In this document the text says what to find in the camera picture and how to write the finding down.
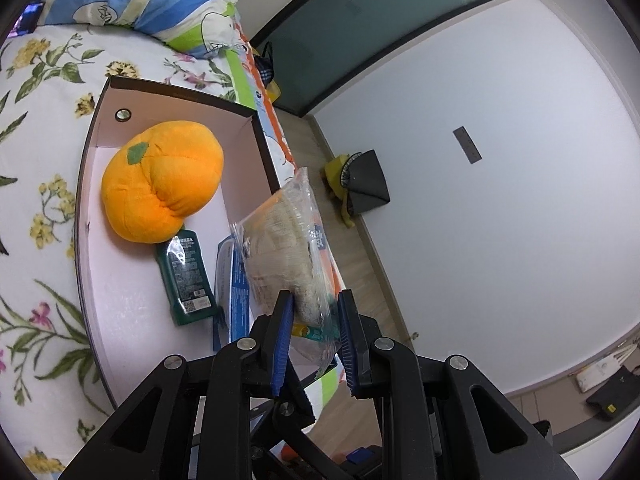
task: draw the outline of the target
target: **baseboard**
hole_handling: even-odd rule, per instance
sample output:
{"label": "baseboard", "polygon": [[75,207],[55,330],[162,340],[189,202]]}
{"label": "baseboard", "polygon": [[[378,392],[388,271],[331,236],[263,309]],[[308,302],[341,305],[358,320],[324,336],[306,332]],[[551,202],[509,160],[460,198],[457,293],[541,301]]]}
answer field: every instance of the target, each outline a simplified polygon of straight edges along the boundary
{"label": "baseboard", "polygon": [[303,117],[303,119],[307,123],[309,123],[311,131],[314,133],[314,137],[316,138],[316,142],[318,142],[318,145],[322,150],[322,154],[326,157],[326,160],[333,160],[333,158],[335,157],[334,152],[332,152],[331,146],[329,146],[329,143],[326,141],[326,138],[324,137],[324,134],[320,129],[320,124],[318,124],[316,118],[313,117],[313,115],[307,114]]}
{"label": "baseboard", "polygon": [[633,328],[628,330],[628,332],[626,332],[625,335],[617,339],[612,344],[608,345],[606,348],[602,349],[597,354],[589,357],[588,359],[585,359],[584,361],[579,362],[578,364],[575,364],[568,370],[560,372],[559,374],[556,374],[554,376],[548,377],[542,381],[538,381],[537,383],[530,384],[529,386],[525,386],[524,388],[520,388],[519,390],[514,390],[512,392],[509,392],[508,394],[506,394],[506,396],[519,397],[522,395],[530,394],[532,392],[536,392],[544,388],[545,386],[549,386],[550,384],[553,384],[556,381],[559,381],[560,379],[564,379],[565,377],[569,377],[577,374],[585,366],[590,365],[596,361],[599,361],[604,356],[607,356],[612,352],[615,352],[617,348],[620,348],[622,346],[625,346],[631,343],[640,343],[640,324],[635,325]]}
{"label": "baseboard", "polygon": [[[326,157],[326,160],[332,160],[335,157],[335,154],[329,146],[329,143],[326,141],[326,138],[324,137],[324,134],[320,129],[320,125],[318,124],[318,121],[316,121],[316,118],[313,117],[313,115],[306,115],[303,119],[305,119],[309,123],[311,131],[313,132],[314,137],[316,138],[316,141],[318,142],[318,145],[322,150],[322,153]],[[406,328],[404,319],[402,318],[402,314],[400,313],[398,300],[396,300],[396,295],[391,288],[391,283],[389,282],[389,278],[386,275],[385,268],[382,266],[380,256],[378,255],[373,240],[369,235],[367,225],[364,223],[364,220],[361,216],[354,217],[353,222],[356,224],[356,229],[358,230],[358,234],[360,235],[360,240],[362,240],[364,250],[369,257],[371,266],[373,267],[373,273],[376,275],[376,279],[380,284],[380,289],[382,290],[382,295],[385,298],[386,306],[388,306],[389,312],[391,313],[391,318],[394,320],[394,324],[398,329],[398,333],[401,339],[400,342],[404,343],[412,350],[414,350],[413,339]]]}

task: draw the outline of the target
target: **green bottle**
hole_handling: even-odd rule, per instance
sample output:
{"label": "green bottle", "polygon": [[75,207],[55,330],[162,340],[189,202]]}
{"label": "green bottle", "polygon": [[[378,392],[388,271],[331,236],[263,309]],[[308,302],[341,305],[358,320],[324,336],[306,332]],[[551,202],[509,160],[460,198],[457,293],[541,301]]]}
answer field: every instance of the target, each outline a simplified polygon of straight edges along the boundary
{"label": "green bottle", "polygon": [[204,269],[198,237],[180,229],[169,241],[156,244],[164,288],[178,325],[212,317],[218,311]]}

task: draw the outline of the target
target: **floral bedsheet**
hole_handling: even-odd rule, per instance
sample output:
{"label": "floral bedsheet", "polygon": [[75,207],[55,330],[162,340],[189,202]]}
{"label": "floral bedsheet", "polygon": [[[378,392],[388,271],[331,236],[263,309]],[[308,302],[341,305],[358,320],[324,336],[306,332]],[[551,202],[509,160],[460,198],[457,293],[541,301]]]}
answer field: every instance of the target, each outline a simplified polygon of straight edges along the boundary
{"label": "floral bedsheet", "polygon": [[[86,25],[40,27],[0,48],[0,424],[41,480],[57,478],[111,412],[78,307],[72,234],[82,147],[109,75],[256,108],[281,183],[294,170],[250,56],[196,60]],[[310,393],[317,412],[337,374]]]}

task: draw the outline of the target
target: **pink flower print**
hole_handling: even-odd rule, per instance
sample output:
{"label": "pink flower print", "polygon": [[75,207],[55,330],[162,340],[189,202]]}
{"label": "pink flower print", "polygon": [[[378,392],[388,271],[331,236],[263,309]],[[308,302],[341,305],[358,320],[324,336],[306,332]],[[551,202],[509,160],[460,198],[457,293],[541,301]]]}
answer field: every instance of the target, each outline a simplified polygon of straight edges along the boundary
{"label": "pink flower print", "polygon": [[213,83],[213,81],[206,81],[206,79],[204,79],[204,72],[201,75],[195,75],[193,72],[187,70],[186,73],[187,75],[184,77],[184,80],[187,83],[195,85],[196,90],[202,90]]}
{"label": "pink flower print", "polygon": [[189,54],[183,54],[181,52],[174,52],[174,56],[178,58],[178,61],[184,61],[186,63],[195,63],[196,60],[193,56],[189,56]]}
{"label": "pink flower print", "polygon": [[29,323],[34,325],[42,325],[49,330],[53,329],[53,323],[49,319],[49,312],[51,312],[51,307],[49,303],[45,301],[41,301],[37,308],[34,308],[31,313],[33,316],[29,318]]}

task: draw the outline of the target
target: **yellow flower print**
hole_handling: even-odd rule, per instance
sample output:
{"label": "yellow flower print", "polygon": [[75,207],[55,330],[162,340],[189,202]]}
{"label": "yellow flower print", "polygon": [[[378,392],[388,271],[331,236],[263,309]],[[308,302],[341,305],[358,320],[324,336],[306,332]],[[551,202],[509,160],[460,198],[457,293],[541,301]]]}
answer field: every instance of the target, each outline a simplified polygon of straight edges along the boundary
{"label": "yellow flower print", "polygon": [[53,176],[53,180],[49,182],[49,191],[53,194],[58,194],[61,190],[66,191],[66,180],[56,173]]}
{"label": "yellow flower print", "polygon": [[76,101],[76,119],[85,115],[91,115],[95,110],[94,95],[89,92]]}
{"label": "yellow flower print", "polygon": [[50,244],[56,237],[53,235],[53,228],[45,216],[37,213],[33,217],[33,224],[29,229],[29,236],[36,241],[36,247],[42,249],[45,245]]}
{"label": "yellow flower print", "polygon": [[60,242],[54,232],[56,226],[72,221],[76,213],[76,196],[67,189],[66,180],[59,174],[48,184],[38,186],[42,209],[33,217],[29,230],[39,249],[53,242]]}
{"label": "yellow flower print", "polygon": [[14,68],[24,68],[33,63],[36,56],[41,56],[51,45],[49,40],[29,40],[14,58]]}
{"label": "yellow flower print", "polygon": [[76,258],[76,241],[73,238],[69,242],[69,247],[66,248],[66,257],[71,260]]}
{"label": "yellow flower print", "polygon": [[125,75],[127,77],[140,77],[140,71],[138,70],[138,67],[133,63],[128,63],[126,61],[111,61],[107,65],[107,72],[105,72],[104,75]]}
{"label": "yellow flower print", "polygon": [[73,217],[76,212],[76,200],[61,200],[57,208],[66,218]]}
{"label": "yellow flower print", "polygon": [[23,460],[31,472],[36,474],[62,473],[65,470],[60,460],[57,458],[47,458],[47,455],[37,447],[33,448],[33,451],[28,452]]}

